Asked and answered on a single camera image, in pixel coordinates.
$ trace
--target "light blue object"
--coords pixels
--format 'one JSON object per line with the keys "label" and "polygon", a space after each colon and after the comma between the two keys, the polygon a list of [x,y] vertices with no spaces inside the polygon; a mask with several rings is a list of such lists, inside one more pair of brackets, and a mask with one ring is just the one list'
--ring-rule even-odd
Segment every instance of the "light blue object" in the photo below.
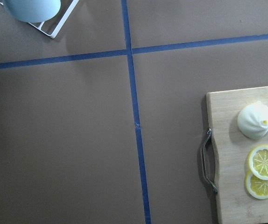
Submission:
{"label": "light blue object", "polygon": [[23,22],[43,22],[54,17],[60,0],[3,0],[3,6],[17,20]]}

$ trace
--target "blue tape line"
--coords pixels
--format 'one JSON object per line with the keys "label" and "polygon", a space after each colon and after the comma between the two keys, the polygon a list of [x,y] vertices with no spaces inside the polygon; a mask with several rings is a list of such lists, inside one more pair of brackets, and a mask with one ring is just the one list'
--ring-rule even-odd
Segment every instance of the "blue tape line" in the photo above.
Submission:
{"label": "blue tape line", "polygon": [[104,51],[104,52],[97,52],[97,53],[80,54],[80,55],[49,57],[49,58],[34,59],[34,60],[19,61],[19,62],[0,63],[0,69],[8,69],[8,68],[39,65],[39,64],[58,63],[58,62],[78,61],[78,60],[102,58],[102,57],[112,57],[112,56],[120,56],[120,55],[126,55],[126,54],[127,54],[126,50],[112,50],[112,51]]}
{"label": "blue tape line", "polygon": [[138,150],[138,161],[139,161],[139,169],[140,169],[144,215],[145,215],[146,224],[151,224],[151,216],[150,216],[149,201],[148,201],[148,185],[147,185],[147,176],[146,176],[146,171],[145,171],[144,153],[143,153],[143,145],[142,145],[142,137],[141,137],[139,107],[138,107],[138,101],[137,101],[137,89],[136,89],[134,62],[133,62],[133,54],[132,54],[132,47],[131,47],[131,35],[130,35],[130,24],[129,24],[127,0],[121,0],[121,5],[122,5],[123,20],[124,20],[124,31],[125,31],[125,39],[126,39],[126,49],[127,49],[127,59],[128,59],[128,69],[129,69],[129,77],[130,77],[134,122],[136,125],[135,133],[136,133],[136,143],[137,143],[137,150]]}
{"label": "blue tape line", "polygon": [[219,45],[219,44],[261,41],[261,40],[268,40],[268,34],[134,48],[132,49],[132,53],[142,54],[142,53],[165,51],[165,50],[197,48],[197,47],[213,46],[213,45]]}

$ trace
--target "wooden cutting board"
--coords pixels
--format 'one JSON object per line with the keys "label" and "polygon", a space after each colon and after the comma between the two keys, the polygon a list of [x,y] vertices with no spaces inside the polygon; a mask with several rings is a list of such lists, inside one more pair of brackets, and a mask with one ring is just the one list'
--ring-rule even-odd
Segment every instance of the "wooden cutting board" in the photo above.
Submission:
{"label": "wooden cutting board", "polygon": [[213,130],[219,224],[268,223],[268,199],[253,198],[244,186],[248,153],[256,146],[268,145],[268,136],[251,140],[242,134],[237,123],[240,110],[248,104],[261,101],[268,106],[268,86],[209,92],[206,97],[209,126]]}

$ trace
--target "lemon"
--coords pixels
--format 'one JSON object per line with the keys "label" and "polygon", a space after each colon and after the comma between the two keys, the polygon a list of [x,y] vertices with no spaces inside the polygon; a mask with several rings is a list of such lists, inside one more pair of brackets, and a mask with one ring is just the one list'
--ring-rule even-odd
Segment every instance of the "lemon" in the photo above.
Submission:
{"label": "lemon", "polygon": [[259,179],[268,180],[268,145],[254,148],[248,156],[251,172]]}
{"label": "lemon", "polygon": [[257,199],[268,198],[268,181],[257,178],[251,171],[246,175],[245,187],[249,194]]}

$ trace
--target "cutting board handle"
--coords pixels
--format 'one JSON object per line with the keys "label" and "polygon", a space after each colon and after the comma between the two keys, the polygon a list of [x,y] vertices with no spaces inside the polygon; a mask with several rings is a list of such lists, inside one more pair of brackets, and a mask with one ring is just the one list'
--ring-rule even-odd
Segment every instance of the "cutting board handle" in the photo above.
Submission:
{"label": "cutting board handle", "polygon": [[207,171],[206,171],[206,166],[205,166],[205,150],[207,150],[206,145],[211,142],[211,139],[212,139],[212,129],[209,127],[208,131],[206,133],[206,137],[205,137],[203,146],[201,148],[203,169],[204,169],[204,175],[205,175],[206,180],[212,186],[214,193],[218,194],[217,186],[208,178]]}

